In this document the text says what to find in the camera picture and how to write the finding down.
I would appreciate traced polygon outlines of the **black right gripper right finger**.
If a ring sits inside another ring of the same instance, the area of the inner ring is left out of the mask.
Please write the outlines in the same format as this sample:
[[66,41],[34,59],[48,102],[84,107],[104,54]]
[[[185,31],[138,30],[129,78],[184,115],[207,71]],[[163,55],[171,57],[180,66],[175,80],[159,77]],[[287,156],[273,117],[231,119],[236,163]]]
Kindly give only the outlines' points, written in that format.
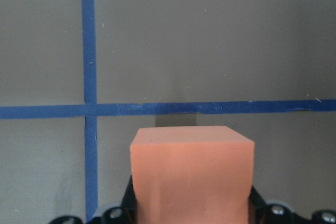
[[310,219],[299,216],[284,204],[266,203],[257,189],[252,186],[248,198],[249,224],[304,224],[312,223]]

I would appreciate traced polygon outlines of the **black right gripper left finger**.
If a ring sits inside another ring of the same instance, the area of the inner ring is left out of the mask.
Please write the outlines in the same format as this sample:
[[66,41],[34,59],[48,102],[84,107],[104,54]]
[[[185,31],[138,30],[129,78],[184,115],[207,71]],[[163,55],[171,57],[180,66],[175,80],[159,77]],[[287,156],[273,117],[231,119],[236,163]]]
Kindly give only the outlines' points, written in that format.
[[136,223],[136,203],[131,176],[121,201],[98,207],[92,217],[92,223]]

